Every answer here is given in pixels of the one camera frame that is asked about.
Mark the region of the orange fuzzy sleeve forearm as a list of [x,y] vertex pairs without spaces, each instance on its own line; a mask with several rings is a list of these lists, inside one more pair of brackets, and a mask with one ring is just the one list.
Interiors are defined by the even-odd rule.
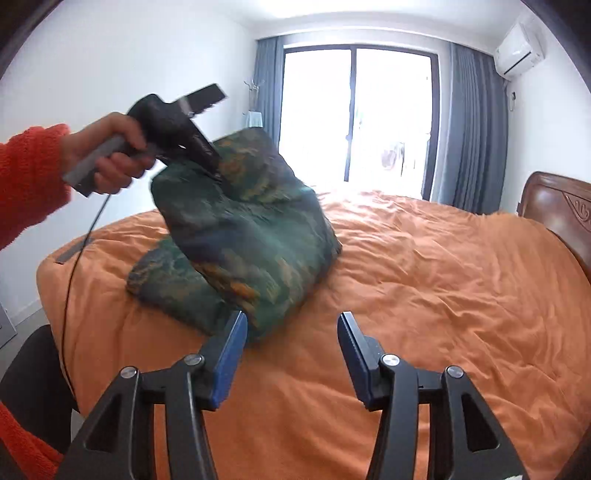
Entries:
[[61,179],[60,156],[60,140],[68,133],[64,124],[35,126],[1,145],[2,247],[69,202],[70,187]]

